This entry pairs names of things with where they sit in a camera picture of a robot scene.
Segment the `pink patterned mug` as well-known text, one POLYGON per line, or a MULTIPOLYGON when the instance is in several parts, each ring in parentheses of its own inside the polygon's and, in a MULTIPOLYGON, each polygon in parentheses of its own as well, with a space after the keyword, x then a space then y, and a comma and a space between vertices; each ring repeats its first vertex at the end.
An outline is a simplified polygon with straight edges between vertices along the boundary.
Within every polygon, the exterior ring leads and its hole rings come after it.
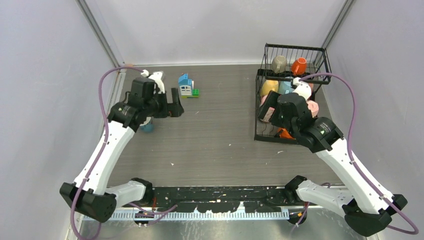
MULTIPOLYGON (((266 98, 267 98, 266 95, 262 96, 260 106, 262 106, 265 103, 266 98)), ((262 119, 260 119, 260 120, 262 122, 264 122, 264 123, 269 123, 270 122, 270 119, 271 119, 271 117, 272 117, 272 115, 274 113, 274 110, 275 109, 273 107, 269 107, 267 109, 267 112, 266 112, 265 116, 262 119)))

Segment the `blue floral mug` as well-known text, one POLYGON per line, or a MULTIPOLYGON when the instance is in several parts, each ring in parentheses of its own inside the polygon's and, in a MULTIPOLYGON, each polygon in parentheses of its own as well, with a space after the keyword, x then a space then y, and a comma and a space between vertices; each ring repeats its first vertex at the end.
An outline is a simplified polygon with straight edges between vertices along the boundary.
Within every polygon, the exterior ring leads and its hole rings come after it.
POLYGON ((144 133, 152 133, 154 131, 154 128, 155 128, 153 120, 154 120, 153 118, 150 118, 150 120, 146 124, 141 125, 139 127, 139 130, 144 132, 144 133))

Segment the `orange mug black handle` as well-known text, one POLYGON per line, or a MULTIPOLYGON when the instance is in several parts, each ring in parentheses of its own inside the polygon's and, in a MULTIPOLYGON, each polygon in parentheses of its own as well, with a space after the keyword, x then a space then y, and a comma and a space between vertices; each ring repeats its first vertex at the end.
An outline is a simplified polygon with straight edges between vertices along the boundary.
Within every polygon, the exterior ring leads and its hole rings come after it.
POLYGON ((290 135, 290 133, 285 128, 279 128, 277 131, 277 136, 281 139, 294 140, 295 138, 290 135))

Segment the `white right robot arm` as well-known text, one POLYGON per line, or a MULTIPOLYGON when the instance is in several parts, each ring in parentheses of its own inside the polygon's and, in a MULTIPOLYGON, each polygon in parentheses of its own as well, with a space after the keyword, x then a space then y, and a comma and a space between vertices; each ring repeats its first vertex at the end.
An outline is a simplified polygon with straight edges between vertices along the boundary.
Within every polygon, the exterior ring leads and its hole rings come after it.
POLYGON ((339 216, 358 234, 369 237, 387 227, 395 209, 402 210, 408 201, 402 194, 392 194, 367 169, 358 172, 362 163, 354 153, 348 153, 347 139, 327 117, 313 117, 303 96, 292 92, 270 91, 259 107, 258 119, 268 109, 274 111, 269 122, 289 131, 299 145, 308 148, 323 160, 343 182, 346 189, 330 189, 297 175, 285 188, 285 198, 291 205, 310 202, 339 216))

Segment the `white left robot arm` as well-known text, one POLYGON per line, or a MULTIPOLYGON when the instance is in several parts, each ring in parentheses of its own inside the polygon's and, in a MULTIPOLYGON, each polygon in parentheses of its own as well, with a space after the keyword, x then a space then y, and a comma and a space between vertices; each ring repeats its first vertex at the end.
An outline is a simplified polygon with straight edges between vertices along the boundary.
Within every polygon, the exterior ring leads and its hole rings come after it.
POLYGON ((127 100, 117 102, 106 118, 104 133, 88 163, 72 183, 63 183, 59 193, 70 207, 100 223, 108 221, 116 208, 136 202, 148 207, 154 199, 151 182, 134 177, 107 187, 111 173, 126 145, 140 126, 151 118, 180 117, 184 108, 178 88, 171 89, 172 102, 160 79, 138 77, 132 81, 127 100))

